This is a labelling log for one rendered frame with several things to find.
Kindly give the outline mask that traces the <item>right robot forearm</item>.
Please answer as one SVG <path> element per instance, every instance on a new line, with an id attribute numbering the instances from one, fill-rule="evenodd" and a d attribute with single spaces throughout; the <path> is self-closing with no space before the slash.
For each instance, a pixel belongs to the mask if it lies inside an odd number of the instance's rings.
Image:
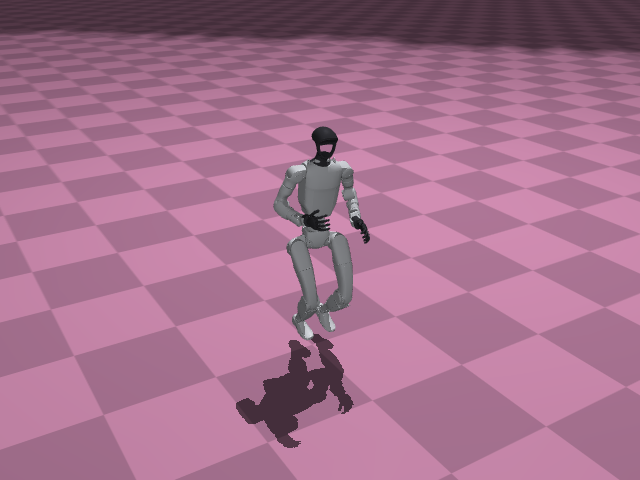
<path id="1" fill-rule="evenodd" d="M 295 211 L 291 206 L 286 207 L 281 201 L 276 201 L 274 203 L 274 210 L 284 219 L 290 220 L 296 226 L 305 226 L 304 218 L 302 218 L 303 214 Z"/>

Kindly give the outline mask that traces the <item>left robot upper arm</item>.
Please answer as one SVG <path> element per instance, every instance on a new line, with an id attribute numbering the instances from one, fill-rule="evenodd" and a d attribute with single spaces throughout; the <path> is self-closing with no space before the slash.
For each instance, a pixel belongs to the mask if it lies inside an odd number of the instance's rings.
<path id="1" fill-rule="evenodd" d="M 344 200 L 348 201 L 349 199 L 355 199 L 354 190 L 353 190 L 353 169 L 346 161 L 338 161 L 342 168 L 342 177 L 341 182 L 344 187 L 342 190 L 342 196 Z"/>

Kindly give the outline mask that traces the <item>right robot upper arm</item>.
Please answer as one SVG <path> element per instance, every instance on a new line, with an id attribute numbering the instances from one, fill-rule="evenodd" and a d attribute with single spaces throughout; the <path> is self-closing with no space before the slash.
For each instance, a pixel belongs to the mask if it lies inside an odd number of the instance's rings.
<path id="1" fill-rule="evenodd" d="M 296 187 L 296 184 L 303 181 L 306 173 L 306 167 L 304 165 L 295 165 L 287 169 L 285 179 L 279 189 L 278 195 L 274 201 L 281 201 L 286 207 L 289 207 L 289 201 L 287 198 L 292 194 Z M 274 205 L 273 205 L 274 207 Z"/>

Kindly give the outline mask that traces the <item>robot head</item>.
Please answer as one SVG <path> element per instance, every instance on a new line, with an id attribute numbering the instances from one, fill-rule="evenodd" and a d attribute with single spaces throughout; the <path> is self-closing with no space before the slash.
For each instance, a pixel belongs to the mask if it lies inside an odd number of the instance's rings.
<path id="1" fill-rule="evenodd" d="M 336 143 L 338 141 L 338 138 L 335 132 L 328 127 L 318 127 L 313 131 L 312 139 L 316 144 L 317 154 L 313 159 L 310 160 L 310 162 L 317 159 L 320 161 L 320 163 L 313 162 L 314 164 L 322 167 L 329 166 L 331 162 L 330 161 L 327 162 L 327 159 L 329 159 L 333 155 L 336 148 Z M 329 144 L 333 144 L 332 150 L 330 153 L 326 151 L 320 151 L 321 145 L 329 145 Z"/>

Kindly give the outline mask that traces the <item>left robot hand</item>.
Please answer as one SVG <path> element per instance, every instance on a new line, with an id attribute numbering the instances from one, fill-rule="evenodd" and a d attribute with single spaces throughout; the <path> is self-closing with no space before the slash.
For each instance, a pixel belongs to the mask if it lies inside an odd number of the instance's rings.
<path id="1" fill-rule="evenodd" d="M 354 222 L 355 228 L 356 229 L 360 229 L 362 231 L 360 234 L 364 234 L 362 239 L 366 237 L 363 240 L 363 241 L 365 241 L 364 244 L 368 243 L 369 240 L 370 240 L 370 236 L 369 236 L 369 233 L 368 233 L 368 230 L 367 230 L 367 226 L 364 224 L 364 221 L 362 219 L 360 219 L 358 216 L 353 216 L 351 218 L 351 220 Z"/>

